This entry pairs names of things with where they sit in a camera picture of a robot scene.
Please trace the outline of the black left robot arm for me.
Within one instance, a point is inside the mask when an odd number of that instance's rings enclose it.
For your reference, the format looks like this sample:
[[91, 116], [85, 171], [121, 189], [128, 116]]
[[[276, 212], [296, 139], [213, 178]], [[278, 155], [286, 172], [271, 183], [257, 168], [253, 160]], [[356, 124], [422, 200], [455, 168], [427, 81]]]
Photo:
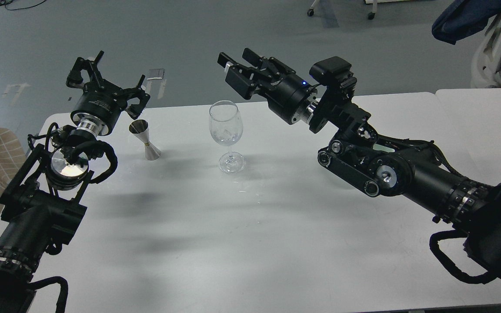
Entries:
[[125, 112], [137, 120], [150, 95], [142, 75], [132, 88], [104, 79], [94, 60], [77, 58], [66, 85], [82, 90], [71, 125], [52, 123], [46, 133], [30, 135], [26, 161], [8, 183], [0, 204], [7, 222], [0, 236], [0, 313], [26, 313], [38, 290], [60, 288], [56, 313], [66, 310], [68, 282], [61, 276], [33, 281], [44, 254], [56, 255], [69, 244], [86, 213], [81, 205], [87, 187], [107, 180], [119, 164], [108, 136]]

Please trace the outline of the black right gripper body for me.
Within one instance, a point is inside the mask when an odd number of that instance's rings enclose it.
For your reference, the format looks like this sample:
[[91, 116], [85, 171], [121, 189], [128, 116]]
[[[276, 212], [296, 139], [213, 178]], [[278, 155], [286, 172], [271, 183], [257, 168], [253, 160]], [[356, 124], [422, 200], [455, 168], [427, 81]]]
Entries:
[[256, 93], [266, 99], [269, 109], [284, 122], [289, 125], [298, 122], [316, 95], [316, 86], [296, 75], [294, 70], [275, 70], [262, 65], [259, 72], [265, 77], [257, 80]]

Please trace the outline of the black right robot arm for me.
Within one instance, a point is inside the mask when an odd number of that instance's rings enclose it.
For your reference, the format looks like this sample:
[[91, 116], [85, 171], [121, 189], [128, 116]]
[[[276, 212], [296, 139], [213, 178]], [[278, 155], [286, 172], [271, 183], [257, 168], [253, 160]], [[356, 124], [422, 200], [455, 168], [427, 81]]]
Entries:
[[429, 248], [457, 280], [501, 280], [501, 183], [463, 176], [433, 141], [380, 135], [368, 123], [370, 113], [353, 103], [357, 79], [341, 57], [311, 67], [311, 77], [326, 87], [318, 100], [317, 86], [282, 61], [249, 48], [242, 57], [249, 66], [223, 52], [217, 63], [243, 99], [258, 94], [286, 123], [302, 120], [313, 133], [327, 123], [336, 126], [328, 146], [318, 151], [320, 166], [369, 197], [402, 195], [431, 212], [433, 222], [451, 224], [452, 230], [431, 235]]

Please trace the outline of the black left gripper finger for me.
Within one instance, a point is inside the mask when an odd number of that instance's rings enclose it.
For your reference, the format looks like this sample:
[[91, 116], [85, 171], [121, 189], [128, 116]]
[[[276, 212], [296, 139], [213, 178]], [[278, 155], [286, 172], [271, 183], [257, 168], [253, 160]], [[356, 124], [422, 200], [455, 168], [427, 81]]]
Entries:
[[[150, 95], [143, 88], [146, 76], [141, 75], [135, 87], [123, 89], [123, 109], [133, 120], [139, 119], [143, 109], [147, 106]], [[138, 99], [137, 103], [128, 104], [129, 100]]]
[[66, 86], [74, 89], [91, 87], [96, 90], [104, 90], [104, 79], [97, 68], [104, 53], [104, 51], [100, 51], [94, 60], [78, 57], [67, 75]]

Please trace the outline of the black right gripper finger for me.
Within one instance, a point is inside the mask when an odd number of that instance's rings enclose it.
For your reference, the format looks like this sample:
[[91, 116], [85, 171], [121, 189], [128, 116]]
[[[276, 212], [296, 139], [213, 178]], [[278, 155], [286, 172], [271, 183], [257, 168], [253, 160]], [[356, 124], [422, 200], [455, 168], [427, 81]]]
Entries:
[[242, 57], [245, 61], [250, 63], [253, 67], [259, 71], [266, 71], [266, 73], [273, 75], [274, 77], [280, 77], [281, 75], [295, 74], [294, 69], [288, 67], [286, 64], [276, 59], [275, 57], [263, 57], [259, 56], [256, 52], [252, 51], [250, 48], [245, 48], [242, 53]]
[[256, 52], [243, 52], [245, 61], [252, 67], [241, 65], [221, 52], [217, 57], [217, 63], [224, 67], [225, 82], [228, 83], [243, 99], [250, 99], [258, 87], [258, 80], [262, 79], [262, 73], [258, 67], [262, 64], [262, 58]]

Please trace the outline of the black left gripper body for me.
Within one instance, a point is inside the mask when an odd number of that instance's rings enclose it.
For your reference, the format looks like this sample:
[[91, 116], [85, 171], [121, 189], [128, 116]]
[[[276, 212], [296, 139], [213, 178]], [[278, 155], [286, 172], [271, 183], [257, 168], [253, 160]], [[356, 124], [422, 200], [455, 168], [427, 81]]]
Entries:
[[77, 130], [92, 136], [108, 136], [114, 129], [120, 113], [127, 107], [127, 99], [121, 88], [83, 85], [71, 119]]

